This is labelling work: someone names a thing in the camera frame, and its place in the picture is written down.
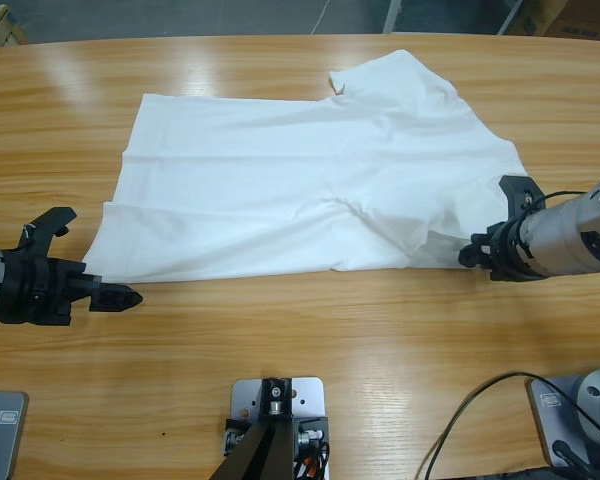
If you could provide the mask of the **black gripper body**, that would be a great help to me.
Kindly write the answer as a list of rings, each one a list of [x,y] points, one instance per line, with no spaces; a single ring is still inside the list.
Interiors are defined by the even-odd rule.
[[[486,246],[488,257],[482,268],[489,270],[492,281],[530,282],[543,280],[544,276],[527,265],[519,251],[516,240],[516,220],[494,224],[487,229]]]
[[[91,296],[95,289],[76,289],[74,277],[86,265],[24,252],[2,254],[0,322],[38,326],[68,326],[72,303]]]

